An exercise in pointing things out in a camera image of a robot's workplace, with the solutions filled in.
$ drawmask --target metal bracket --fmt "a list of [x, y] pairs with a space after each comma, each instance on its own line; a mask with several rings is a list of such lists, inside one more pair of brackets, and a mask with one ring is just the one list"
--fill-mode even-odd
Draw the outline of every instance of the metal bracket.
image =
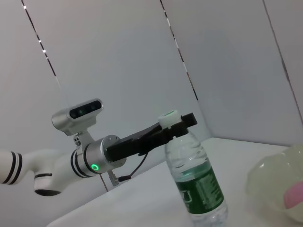
[[86, 146], [94, 142], [94, 139], [91, 137], [88, 131], [78, 132], [73, 137], [73, 140], [77, 146], [77, 155], [82, 155]]

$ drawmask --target bottle cap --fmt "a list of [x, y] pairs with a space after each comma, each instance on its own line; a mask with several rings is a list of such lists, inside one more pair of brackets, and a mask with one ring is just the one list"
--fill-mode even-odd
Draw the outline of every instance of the bottle cap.
[[163, 129], [169, 128], [172, 125], [181, 122], [181, 115], [178, 110], [172, 110], [166, 114], [161, 115], [158, 121]]

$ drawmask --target green led light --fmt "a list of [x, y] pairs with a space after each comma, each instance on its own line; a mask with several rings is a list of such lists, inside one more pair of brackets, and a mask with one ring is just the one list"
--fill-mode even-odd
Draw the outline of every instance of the green led light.
[[96, 164], [92, 164], [92, 165], [91, 165], [91, 168], [92, 168], [93, 170], [99, 170], [99, 166], [97, 166]]

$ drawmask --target pink object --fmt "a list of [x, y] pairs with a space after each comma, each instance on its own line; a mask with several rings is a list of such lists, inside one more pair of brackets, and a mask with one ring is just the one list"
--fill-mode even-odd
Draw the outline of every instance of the pink object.
[[303, 202], [303, 182], [291, 186], [284, 194], [284, 204], [290, 209]]

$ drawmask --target white wall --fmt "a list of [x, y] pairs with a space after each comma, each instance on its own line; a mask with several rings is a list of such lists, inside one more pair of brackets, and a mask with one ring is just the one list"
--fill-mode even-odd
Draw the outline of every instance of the white wall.
[[[201, 140], [210, 137], [186, 77], [161, 5], [153, 0], [25, 0], [67, 101], [42, 53], [20, 1], [0, 2], [0, 147], [27, 153], [40, 148], [72, 152], [74, 144], [51, 123], [56, 111], [100, 98], [104, 110], [90, 129], [95, 139], [127, 136], [171, 109], [194, 112]], [[117, 176], [131, 173], [129, 158]], [[150, 153], [139, 173], [164, 160]], [[107, 185], [111, 187], [107, 176]], [[55, 197], [33, 192], [33, 174], [19, 185], [0, 185], [5, 227], [42, 227], [105, 193], [99, 177]]]
[[296, 100], [303, 113], [303, 1], [266, 0], [265, 4]]
[[[278, 1], [296, 2], [297, 11], [302, 8], [302, 1]], [[275, 144], [303, 141], [300, 115], [262, 1], [163, 0], [163, 4], [214, 136]], [[276, 15], [281, 23], [288, 17], [282, 7]]]

